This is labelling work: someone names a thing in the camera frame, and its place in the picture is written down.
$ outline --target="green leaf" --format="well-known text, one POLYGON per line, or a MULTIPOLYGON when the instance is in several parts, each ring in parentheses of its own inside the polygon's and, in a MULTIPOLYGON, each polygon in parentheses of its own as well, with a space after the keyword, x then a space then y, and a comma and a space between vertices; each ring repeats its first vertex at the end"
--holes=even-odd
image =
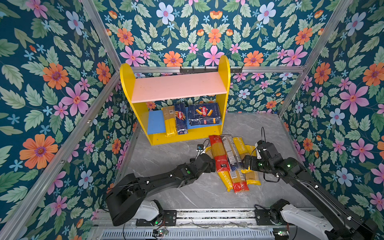
POLYGON ((5 79, 9 80, 10 84, 14 84, 19 90, 22 89, 24 82, 23 75, 17 67, 12 65, 3 65, 1 73, 4 74, 5 79))

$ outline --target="floral wallpaper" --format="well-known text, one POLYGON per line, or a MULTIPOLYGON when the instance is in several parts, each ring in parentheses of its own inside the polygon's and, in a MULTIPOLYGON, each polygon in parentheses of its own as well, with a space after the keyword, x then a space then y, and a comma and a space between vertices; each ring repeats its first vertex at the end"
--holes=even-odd
MULTIPOLYGON (((111 0, 96 5, 122 62, 131 66, 303 65, 338 1, 111 0)), ((328 57, 329 49, 321 55, 328 57)), ((168 73, 142 74, 138 78, 168 73)), ((276 113, 295 73, 233 74, 229 112, 276 113)), ((147 103, 214 101, 213 96, 147 103)))
MULTIPOLYGON (((3 1, 0 30, 2 228, 114 69, 77 0, 3 1)), ((126 103, 118 84, 18 239, 86 239, 129 148, 126 103)))
POLYGON ((284 114, 301 160, 384 236, 383 1, 354 1, 284 114))

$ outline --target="metal beam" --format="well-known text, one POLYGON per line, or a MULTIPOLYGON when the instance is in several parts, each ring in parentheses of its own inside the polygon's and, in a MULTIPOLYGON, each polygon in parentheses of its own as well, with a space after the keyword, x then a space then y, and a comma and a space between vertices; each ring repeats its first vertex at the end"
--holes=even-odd
POLYGON ((308 76, 308 73, 310 72, 312 66, 316 63, 317 58, 319 57, 321 51, 327 44, 329 38, 331 37, 333 31, 339 24, 340 20, 344 16, 345 12, 347 11, 349 5, 352 3, 353 0, 340 0, 338 5, 336 6, 335 11, 332 13, 331 17, 328 20, 327 25, 324 28, 324 32, 320 36, 316 46, 313 48, 311 54, 309 55, 304 67, 304 71, 302 74, 298 76, 295 83, 293 84, 291 90, 289 91, 287 97, 284 100, 283 105, 281 106, 278 114, 280 117, 283 116, 284 112, 288 108, 289 104, 291 103, 292 99, 296 95, 297 91, 299 90, 301 84, 305 80, 305 78, 308 76))

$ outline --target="pink shelf board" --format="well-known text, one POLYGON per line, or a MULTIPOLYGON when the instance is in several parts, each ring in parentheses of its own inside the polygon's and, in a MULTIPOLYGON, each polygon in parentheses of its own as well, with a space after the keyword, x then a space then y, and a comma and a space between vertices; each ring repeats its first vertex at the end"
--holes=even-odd
POLYGON ((218 72, 136 79, 132 103, 226 94, 218 72))

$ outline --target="yellow shelf side panel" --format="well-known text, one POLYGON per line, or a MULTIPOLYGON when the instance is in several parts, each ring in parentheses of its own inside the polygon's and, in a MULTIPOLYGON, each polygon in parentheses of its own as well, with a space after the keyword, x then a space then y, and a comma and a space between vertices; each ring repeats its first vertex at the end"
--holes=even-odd
POLYGON ((218 72, 225 88, 227 89, 226 94, 216 95, 216 102, 219 104, 219 108, 222 116, 222 124, 220 126, 210 126, 202 127, 196 129, 188 130, 188 134, 185 135, 176 135, 174 137, 166 137, 165 133, 158 134, 147 134, 148 130, 148 119, 149 119, 149 110, 146 103, 132 103, 132 94, 135 86, 135 75, 133 74, 132 68, 124 63, 120 67, 120 79, 121 86, 124 90, 124 93, 130 103, 133 112, 135 113, 141 127, 144 130, 149 142, 151 145, 166 144, 171 142, 180 142, 188 141, 194 139, 207 138, 209 135, 220 135, 223 132, 225 112, 227 110, 227 101, 229 95, 230 87, 230 66, 229 61, 226 56, 220 58, 218 72))

